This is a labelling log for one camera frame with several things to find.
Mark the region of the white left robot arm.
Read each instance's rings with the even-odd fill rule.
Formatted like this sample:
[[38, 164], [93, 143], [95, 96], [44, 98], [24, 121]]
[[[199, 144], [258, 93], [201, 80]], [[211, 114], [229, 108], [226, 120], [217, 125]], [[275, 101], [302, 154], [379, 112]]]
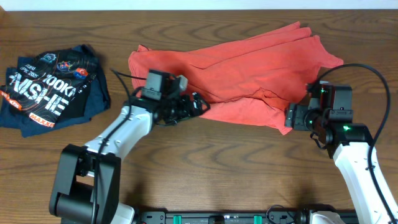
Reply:
[[199, 93], [154, 100], [131, 95], [119, 116], [84, 146], [61, 152], [49, 202], [63, 223], [132, 223], [135, 210], [119, 201], [121, 163], [155, 125], [171, 126], [210, 109]]

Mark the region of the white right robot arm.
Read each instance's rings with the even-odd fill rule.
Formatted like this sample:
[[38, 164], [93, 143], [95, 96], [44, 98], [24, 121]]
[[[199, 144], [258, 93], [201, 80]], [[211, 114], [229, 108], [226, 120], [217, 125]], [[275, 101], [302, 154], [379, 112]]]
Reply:
[[326, 150], [348, 188], [360, 223], [397, 223], [397, 202], [382, 174], [368, 127], [353, 122], [350, 103], [291, 103], [285, 125], [308, 131]]

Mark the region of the orange red t-shirt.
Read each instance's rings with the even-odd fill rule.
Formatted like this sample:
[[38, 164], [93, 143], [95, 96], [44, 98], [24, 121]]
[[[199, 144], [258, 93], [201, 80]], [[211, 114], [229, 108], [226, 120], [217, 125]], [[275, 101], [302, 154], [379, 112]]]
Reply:
[[211, 108], [203, 118], [268, 126], [285, 135], [285, 110], [300, 102], [321, 68], [343, 60], [327, 52], [319, 36], [299, 22], [244, 40], [188, 52], [138, 46], [128, 58], [134, 87], [150, 70], [183, 75], [187, 92], [197, 92]]

